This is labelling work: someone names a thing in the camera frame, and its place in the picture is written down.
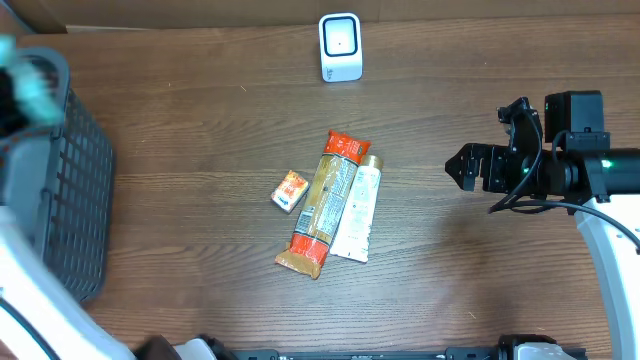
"wood grain surface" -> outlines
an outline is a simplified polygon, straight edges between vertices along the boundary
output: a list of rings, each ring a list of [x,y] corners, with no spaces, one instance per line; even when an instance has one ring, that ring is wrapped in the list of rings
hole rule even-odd
[[[495,108],[599,89],[616,147],[640,139],[640,16],[363,25],[365,72],[326,84],[316,26],[28,36],[60,51],[118,152],[108,278],[87,310],[130,346],[198,333],[231,348],[437,350],[539,333],[610,358],[575,221],[487,215],[499,195],[444,172],[468,142],[505,144]],[[274,264],[327,130],[385,161],[366,265],[317,281]]]

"red and gold package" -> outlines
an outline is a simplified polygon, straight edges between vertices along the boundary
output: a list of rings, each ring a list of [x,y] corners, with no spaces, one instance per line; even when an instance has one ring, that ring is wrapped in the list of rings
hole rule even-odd
[[[287,213],[290,213],[309,190],[309,182],[295,171],[289,170],[287,176],[271,193],[271,200]]]
[[[291,246],[276,256],[276,263],[317,279],[336,233],[351,183],[371,143],[329,130],[318,170],[298,223]]]

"robotic arm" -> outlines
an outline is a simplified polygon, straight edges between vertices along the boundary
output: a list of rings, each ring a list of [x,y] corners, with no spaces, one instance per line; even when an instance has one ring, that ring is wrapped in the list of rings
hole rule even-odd
[[[447,161],[446,172],[462,190],[473,191],[480,176],[484,191],[506,193],[489,213],[562,207],[575,214],[598,275],[614,359],[640,359],[640,150],[610,148],[598,91],[546,97],[545,140],[552,151],[542,149],[538,112],[527,98],[497,110],[509,144],[467,144]],[[533,200],[520,201],[524,196]]]

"plastic crate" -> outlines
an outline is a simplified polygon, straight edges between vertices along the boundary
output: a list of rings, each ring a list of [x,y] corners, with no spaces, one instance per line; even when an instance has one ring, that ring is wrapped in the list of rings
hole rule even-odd
[[[71,90],[64,58],[47,48],[19,54],[49,80],[65,124],[25,129],[0,141],[2,202],[49,270],[76,300],[86,301],[105,281],[115,153]]]

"wooden table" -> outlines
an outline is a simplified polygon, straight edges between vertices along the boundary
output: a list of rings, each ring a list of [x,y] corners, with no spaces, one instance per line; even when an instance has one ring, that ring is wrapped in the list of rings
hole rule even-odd
[[[607,358],[575,221],[487,215],[444,163],[505,144],[496,106],[599,89],[613,145],[640,139],[640,16],[363,26],[360,81],[322,82],[316,26],[30,36],[60,51],[118,152],[107,284],[87,306],[130,346],[198,333],[232,348],[436,350],[540,333]],[[274,264],[297,211],[269,202],[311,179],[328,129],[385,160],[366,265],[319,280]]]

